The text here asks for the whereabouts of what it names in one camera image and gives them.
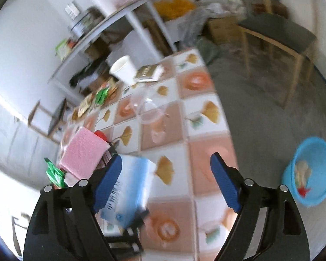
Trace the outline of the green snack bag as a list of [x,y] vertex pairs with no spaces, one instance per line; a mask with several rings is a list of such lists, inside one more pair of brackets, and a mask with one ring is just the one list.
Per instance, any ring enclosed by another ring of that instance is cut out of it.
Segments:
[[65,173],[58,169],[48,158],[44,158],[44,161],[47,164],[46,174],[50,182],[58,189],[66,188]]

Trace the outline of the blue white tissue box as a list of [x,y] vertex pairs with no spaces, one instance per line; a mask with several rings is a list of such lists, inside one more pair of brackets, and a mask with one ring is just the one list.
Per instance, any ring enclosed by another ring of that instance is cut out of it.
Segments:
[[121,154],[121,173],[110,193],[101,218],[128,228],[136,215],[147,207],[156,164],[145,157]]

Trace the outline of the pink sponge pack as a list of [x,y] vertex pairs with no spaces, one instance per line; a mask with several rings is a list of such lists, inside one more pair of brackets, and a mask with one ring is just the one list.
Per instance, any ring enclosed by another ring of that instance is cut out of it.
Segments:
[[78,179],[89,179],[110,145],[81,127],[66,147],[60,166]]

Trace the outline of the white milk bottle red cap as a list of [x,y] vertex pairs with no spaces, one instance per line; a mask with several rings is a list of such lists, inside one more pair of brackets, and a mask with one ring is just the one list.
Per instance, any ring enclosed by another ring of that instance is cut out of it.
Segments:
[[94,134],[97,135],[99,138],[103,139],[104,141],[108,141],[107,136],[100,130],[96,130]]

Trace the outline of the clear plastic cup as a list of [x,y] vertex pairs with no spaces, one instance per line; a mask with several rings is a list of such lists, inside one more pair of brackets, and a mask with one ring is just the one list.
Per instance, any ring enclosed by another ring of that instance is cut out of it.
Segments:
[[165,115],[167,97],[150,87],[137,88],[130,96],[130,105],[141,124],[158,121]]

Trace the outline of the grey charging cable box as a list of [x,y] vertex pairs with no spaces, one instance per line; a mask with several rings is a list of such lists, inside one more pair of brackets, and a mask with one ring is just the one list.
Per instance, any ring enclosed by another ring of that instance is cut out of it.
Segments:
[[[104,163],[110,163],[110,159],[113,158],[113,156],[117,155],[117,159],[119,160],[119,165],[121,166],[122,170],[122,160],[119,157],[121,154],[117,153],[115,150],[115,147],[113,144],[110,144],[110,149],[106,151],[106,153],[103,156],[102,162]],[[118,255],[118,259],[126,259],[131,258],[132,256],[136,256],[141,254],[144,250],[140,242],[139,233],[140,228],[144,225],[144,220],[149,214],[148,207],[140,213],[138,213],[132,222],[132,224],[128,228],[121,228],[119,226],[110,224],[106,220],[104,220],[104,234],[106,238],[109,238],[109,243],[117,244],[118,246],[125,248],[129,247],[133,250],[133,253],[121,253]]]

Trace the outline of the blue plastic basket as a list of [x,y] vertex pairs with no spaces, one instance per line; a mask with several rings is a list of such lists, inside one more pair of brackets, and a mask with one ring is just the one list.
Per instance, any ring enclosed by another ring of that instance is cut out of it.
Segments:
[[283,172],[281,183],[300,204],[320,204],[326,198],[326,141],[319,137],[303,140]]

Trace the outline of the wooden chair left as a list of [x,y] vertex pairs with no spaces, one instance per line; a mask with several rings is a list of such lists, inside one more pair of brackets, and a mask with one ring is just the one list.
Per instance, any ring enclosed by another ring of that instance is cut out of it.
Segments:
[[66,125],[64,119],[68,106],[67,99],[63,99],[55,111],[50,111],[41,104],[39,100],[31,110],[27,126],[44,138],[59,144],[61,133]]

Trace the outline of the wooden chair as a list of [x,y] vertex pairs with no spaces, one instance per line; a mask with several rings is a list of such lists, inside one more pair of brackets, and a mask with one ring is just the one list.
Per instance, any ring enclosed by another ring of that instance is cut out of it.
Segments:
[[39,100],[31,110],[27,126],[44,138],[59,144],[61,133],[66,125],[64,119],[68,106],[67,99],[63,99],[55,111],[50,111],[41,104]]
[[266,7],[265,13],[249,17],[238,23],[242,36],[247,76],[251,76],[248,35],[252,35],[267,42],[269,44],[270,53],[273,52],[273,47],[277,47],[293,56],[295,58],[295,64],[292,81],[285,101],[283,102],[283,108],[286,108],[296,90],[301,68],[306,57],[309,57],[310,61],[309,69],[306,74],[306,81],[308,82],[311,77],[318,46],[318,3],[317,0],[311,0],[312,31],[293,21],[274,14],[272,12],[271,0],[264,0],[264,5]]

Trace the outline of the yellow snack packet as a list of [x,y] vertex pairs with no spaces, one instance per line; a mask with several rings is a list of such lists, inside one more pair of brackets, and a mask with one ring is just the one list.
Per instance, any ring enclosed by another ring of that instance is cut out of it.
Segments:
[[94,94],[90,93],[89,95],[87,95],[85,97],[85,99],[80,103],[79,107],[78,107],[78,119],[81,118],[82,115],[84,115],[84,113],[89,109],[89,107],[92,105],[93,102],[93,98],[94,98]]

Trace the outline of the small green snack packet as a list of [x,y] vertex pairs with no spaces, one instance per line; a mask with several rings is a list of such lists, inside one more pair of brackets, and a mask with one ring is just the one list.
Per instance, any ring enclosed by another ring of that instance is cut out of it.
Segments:
[[95,96],[95,104],[103,105],[109,93],[109,87],[101,88]]

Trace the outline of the white paper cup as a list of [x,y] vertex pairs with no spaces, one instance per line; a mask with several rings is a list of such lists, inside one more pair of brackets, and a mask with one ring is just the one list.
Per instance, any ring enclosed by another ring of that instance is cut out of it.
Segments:
[[135,76],[137,74],[137,69],[128,55],[119,58],[113,66],[111,66],[109,73],[128,86],[136,84]]

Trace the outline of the green packet on shelf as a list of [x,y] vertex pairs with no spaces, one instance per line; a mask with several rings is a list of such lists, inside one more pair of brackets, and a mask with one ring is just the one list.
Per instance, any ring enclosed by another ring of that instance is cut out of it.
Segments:
[[62,40],[56,47],[55,47],[55,55],[63,61],[72,51],[69,46],[70,39]]

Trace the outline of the wooden chair right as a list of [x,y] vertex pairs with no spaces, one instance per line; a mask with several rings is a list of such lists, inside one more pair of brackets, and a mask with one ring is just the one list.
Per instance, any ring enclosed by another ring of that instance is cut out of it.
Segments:
[[249,17],[238,23],[242,36],[247,76],[251,76],[248,35],[252,35],[267,42],[269,44],[270,53],[273,52],[273,47],[277,47],[293,56],[295,58],[295,64],[292,81],[285,101],[283,102],[283,108],[286,108],[296,90],[301,68],[306,57],[309,57],[310,61],[309,69],[306,74],[306,81],[308,82],[311,77],[318,46],[318,3],[317,0],[311,0],[312,31],[293,21],[274,14],[272,12],[271,0],[264,0],[264,5],[266,7],[265,13]]

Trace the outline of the metal pot on shelf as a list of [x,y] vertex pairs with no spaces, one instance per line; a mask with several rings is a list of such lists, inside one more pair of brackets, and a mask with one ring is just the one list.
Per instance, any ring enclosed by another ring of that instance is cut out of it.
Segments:
[[102,20],[104,20],[104,16],[100,10],[97,7],[89,7],[69,24],[68,29],[74,36],[81,38],[88,34]]

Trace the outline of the paper towel roll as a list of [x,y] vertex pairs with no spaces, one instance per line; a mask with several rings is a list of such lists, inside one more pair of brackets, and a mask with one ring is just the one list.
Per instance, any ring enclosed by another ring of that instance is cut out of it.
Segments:
[[94,6],[107,18],[121,7],[119,0],[91,0]]

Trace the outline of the orange plastic bag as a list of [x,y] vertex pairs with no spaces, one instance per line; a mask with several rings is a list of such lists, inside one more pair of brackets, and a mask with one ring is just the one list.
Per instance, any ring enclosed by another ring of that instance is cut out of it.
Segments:
[[196,8],[191,0],[160,0],[154,2],[154,7],[164,21],[183,17]]

